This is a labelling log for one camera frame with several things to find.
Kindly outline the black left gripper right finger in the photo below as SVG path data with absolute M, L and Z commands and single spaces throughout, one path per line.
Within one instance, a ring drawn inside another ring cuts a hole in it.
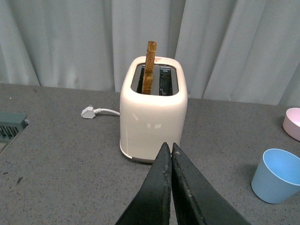
M 172 147 L 172 194 L 179 225 L 248 225 L 200 173 L 181 148 Z

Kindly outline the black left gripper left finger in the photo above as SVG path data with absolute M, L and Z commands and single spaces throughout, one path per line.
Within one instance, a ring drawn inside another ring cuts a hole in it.
M 118 225 L 168 225 L 172 189 L 172 159 L 163 143 L 141 188 L 127 206 Z

